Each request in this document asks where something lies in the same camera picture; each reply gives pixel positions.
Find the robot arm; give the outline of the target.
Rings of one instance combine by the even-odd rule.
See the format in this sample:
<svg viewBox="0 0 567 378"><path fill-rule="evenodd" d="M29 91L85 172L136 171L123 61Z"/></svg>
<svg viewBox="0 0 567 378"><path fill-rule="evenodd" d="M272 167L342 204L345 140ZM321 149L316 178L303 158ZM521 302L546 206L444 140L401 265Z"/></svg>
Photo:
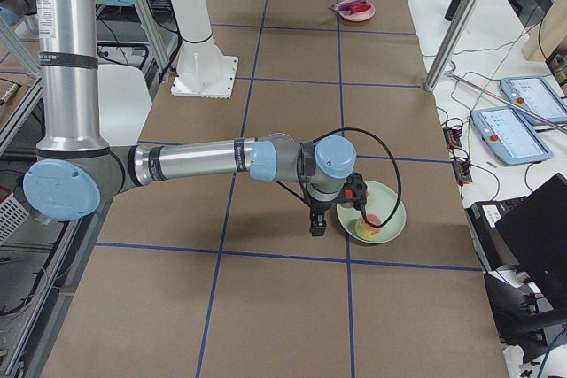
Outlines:
<svg viewBox="0 0 567 378"><path fill-rule="evenodd" d="M310 232L323 235L335 204L363 211L367 187L341 130L311 142L286 135L179 146L112 146L101 136L98 98L99 0L36 0L44 138L23 179L29 204L58 221L92 214L134 187L198 175L247 172L258 181L300 185Z"/></svg>

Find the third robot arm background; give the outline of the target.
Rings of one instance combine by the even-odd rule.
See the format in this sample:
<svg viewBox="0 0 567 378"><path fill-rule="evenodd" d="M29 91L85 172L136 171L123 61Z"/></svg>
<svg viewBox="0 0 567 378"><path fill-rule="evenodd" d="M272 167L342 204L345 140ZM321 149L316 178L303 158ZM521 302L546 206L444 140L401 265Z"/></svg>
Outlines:
<svg viewBox="0 0 567 378"><path fill-rule="evenodd" d="M36 0L1 0L1 18L20 38L39 40Z"/></svg>

